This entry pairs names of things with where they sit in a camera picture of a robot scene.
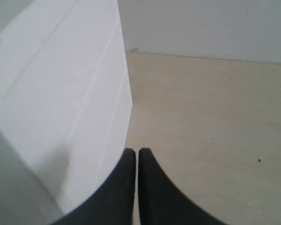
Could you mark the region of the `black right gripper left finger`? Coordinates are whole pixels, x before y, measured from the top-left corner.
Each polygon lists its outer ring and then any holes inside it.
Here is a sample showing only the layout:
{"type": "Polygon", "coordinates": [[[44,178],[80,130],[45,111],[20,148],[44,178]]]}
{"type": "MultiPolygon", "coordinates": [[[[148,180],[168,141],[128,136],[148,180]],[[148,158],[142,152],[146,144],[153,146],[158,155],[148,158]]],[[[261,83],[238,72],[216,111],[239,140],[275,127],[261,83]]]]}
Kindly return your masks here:
{"type": "Polygon", "coordinates": [[[104,183],[55,225],[131,225],[135,195],[136,154],[124,149],[104,183]]]}

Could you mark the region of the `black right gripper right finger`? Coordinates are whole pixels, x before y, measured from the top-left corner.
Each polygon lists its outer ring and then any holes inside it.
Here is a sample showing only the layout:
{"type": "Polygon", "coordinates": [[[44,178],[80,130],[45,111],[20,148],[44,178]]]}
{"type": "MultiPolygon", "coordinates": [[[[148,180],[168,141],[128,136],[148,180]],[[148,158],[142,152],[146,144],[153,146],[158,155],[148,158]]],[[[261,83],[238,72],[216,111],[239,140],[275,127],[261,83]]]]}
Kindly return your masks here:
{"type": "Polygon", "coordinates": [[[224,224],[196,205],[175,186],[149,148],[139,151],[138,201],[142,225],[224,224]]]}

